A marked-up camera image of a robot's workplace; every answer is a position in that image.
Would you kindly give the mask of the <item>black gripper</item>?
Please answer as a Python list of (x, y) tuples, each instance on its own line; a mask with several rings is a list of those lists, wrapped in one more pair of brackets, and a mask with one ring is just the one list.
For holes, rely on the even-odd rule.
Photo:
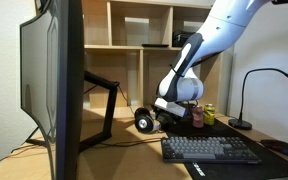
[(181, 117), (170, 112), (167, 112), (161, 108), (152, 105), (153, 112), (155, 113), (155, 119), (160, 123), (160, 128), (163, 131), (167, 131), (173, 125), (177, 124)]

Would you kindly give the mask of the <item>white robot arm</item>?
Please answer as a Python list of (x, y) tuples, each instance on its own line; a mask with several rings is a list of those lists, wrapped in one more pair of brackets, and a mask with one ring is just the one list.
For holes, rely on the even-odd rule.
[(199, 100), (204, 91), (192, 67), (202, 58), (230, 48), (268, 2), (279, 5), (288, 0), (216, 0), (206, 21), (184, 43), (171, 70), (159, 83), (154, 105), (184, 117), (186, 110), (177, 102)]

